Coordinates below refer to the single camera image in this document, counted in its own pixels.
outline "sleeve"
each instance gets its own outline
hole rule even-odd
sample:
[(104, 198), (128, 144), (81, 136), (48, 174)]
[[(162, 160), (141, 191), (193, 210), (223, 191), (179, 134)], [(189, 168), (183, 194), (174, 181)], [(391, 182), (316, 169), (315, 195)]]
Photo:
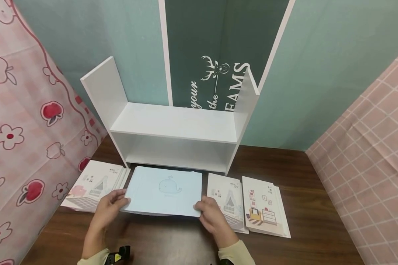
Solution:
[(252, 259), (242, 240), (237, 241), (237, 243), (227, 248), (219, 249), (218, 257), (220, 260), (228, 259), (234, 265), (255, 265), (255, 261)]
[(109, 253), (109, 249), (105, 248), (89, 259), (80, 259), (77, 265), (104, 265)]

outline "pink curtain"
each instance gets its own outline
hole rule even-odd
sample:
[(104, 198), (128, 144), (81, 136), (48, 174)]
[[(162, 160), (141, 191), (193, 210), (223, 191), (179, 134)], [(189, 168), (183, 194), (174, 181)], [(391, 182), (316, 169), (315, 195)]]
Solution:
[(398, 264), (398, 58), (306, 151), (366, 264)]
[(0, 0), (0, 264), (21, 262), (106, 130)]

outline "light blue cardboard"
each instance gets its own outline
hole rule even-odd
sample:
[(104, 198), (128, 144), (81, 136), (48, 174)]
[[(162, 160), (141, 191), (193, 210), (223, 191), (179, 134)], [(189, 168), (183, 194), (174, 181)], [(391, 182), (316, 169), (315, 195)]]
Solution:
[(136, 167), (125, 197), (124, 212), (199, 217), (193, 204), (201, 200), (202, 173)]

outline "dark wooden tabletop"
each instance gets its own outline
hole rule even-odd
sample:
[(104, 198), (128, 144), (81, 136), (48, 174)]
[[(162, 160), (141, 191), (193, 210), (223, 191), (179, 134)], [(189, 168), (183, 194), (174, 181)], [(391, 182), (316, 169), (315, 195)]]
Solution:
[[(92, 159), (122, 165), (109, 136)], [(238, 234), (257, 265), (363, 264), (305, 153), (240, 146), (228, 176), (248, 176), (280, 187), (292, 238)], [(202, 192), (206, 190), (204, 172)], [(76, 264), (92, 216), (59, 207), (22, 264)], [(107, 243), (111, 251), (131, 246), (134, 257), (126, 264), (218, 264), (217, 247), (196, 218), (121, 212), (107, 232)]]

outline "white shelf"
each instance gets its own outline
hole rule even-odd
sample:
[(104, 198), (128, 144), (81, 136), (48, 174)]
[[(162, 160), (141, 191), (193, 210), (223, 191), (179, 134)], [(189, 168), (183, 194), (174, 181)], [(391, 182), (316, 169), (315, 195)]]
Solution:
[(126, 162), (227, 175), (259, 98), (246, 69), (233, 112), (128, 102), (113, 57), (81, 78)]
[(127, 163), (226, 172), (236, 144), (113, 133)]
[(233, 112), (127, 103), (111, 132), (237, 143)]

